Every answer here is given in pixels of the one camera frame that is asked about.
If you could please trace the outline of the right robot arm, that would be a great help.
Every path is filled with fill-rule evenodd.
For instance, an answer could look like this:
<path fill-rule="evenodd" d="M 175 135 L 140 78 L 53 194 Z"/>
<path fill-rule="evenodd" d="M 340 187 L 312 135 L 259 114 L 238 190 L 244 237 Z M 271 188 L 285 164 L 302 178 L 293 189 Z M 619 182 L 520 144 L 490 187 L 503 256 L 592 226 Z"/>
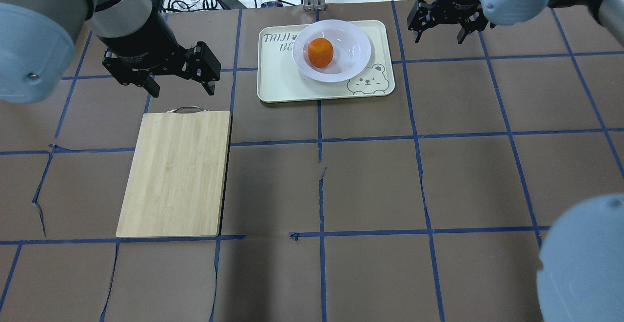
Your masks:
<path fill-rule="evenodd" d="M 427 29 L 459 24 L 461 44 L 486 25 L 515 25 L 546 7 L 573 5 L 585 5 L 597 24 L 623 42 L 623 0 L 417 0 L 407 26 L 419 42 Z M 623 320 L 623 215 L 623 194 L 605 194 L 574 205 L 550 227 L 536 273 L 545 322 Z"/>

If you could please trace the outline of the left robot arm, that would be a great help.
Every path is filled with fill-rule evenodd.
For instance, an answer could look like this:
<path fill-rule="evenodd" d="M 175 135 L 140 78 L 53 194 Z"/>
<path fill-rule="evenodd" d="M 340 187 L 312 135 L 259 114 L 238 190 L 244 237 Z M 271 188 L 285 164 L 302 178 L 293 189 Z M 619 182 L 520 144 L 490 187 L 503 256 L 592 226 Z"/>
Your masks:
<path fill-rule="evenodd" d="M 0 0 L 3 101 L 46 100 L 69 68 L 84 26 L 106 46 L 102 64 L 120 85 L 157 98 L 155 76 L 176 76 L 215 93 L 221 64 L 202 41 L 181 46 L 161 15 L 163 0 Z"/>

